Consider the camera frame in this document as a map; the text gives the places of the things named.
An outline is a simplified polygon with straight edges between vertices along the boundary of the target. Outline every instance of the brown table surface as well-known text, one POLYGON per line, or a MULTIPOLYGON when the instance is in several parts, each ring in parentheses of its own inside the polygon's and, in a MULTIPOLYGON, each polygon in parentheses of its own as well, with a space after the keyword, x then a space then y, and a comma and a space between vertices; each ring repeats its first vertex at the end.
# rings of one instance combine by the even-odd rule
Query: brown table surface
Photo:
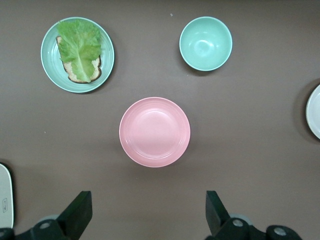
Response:
POLYGON ((2 0, 0 29, 0 162, 14 175, 17 234, 90 190, 82 240, 203 240, 216 190, 261 231, 319 239, 320 141, 305 111, 320 84, 320 1, 2 0), (211 72, 179 51, 201 16, 233 39, 211 72), (88 94, 57 87, 42 67, 44 35, 67 17, 97 22, 114 45, 112 74, 88 94), (146 97, 172 100, 190 122, 186 152, 167 167, 141 166, 120 144, 124 112, 146 97))

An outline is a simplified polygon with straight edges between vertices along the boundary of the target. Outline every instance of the plate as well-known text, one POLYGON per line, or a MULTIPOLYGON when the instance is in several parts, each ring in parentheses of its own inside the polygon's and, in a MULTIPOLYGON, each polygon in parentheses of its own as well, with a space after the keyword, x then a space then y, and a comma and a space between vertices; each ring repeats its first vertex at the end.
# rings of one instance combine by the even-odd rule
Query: plate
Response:
POLYGON ((219 19, 202 16, 183 29, 179 48, 184 61, 199 71, 212 71, 229 58, 233 41, 228 27, 219 19))
POLYGON ((309 128, 320 139, 320 85, 310 95, 305 115, 309 128))
POLYGON ((84 17, 68 17, 55 23, 45 34, 41 44, 41 62, 49 79, 58 87, 72 93, 87 93, 100 87, 109 77, 115 61, 115 50, 107 32, 94 21, 84 17), (85 20, 93 23, 100 29, 101 34, 101 76, 90 83, 76 83, 68 79, 64 70, 56 42, 59 35, 57 25, 63 21, 85 20))
POLYGON ((119 137, 125 153, 136 163, 159 168, 178 160, 188 147, 190 124, 184 111, 162 97, 148 97, 124 113, 119 137))

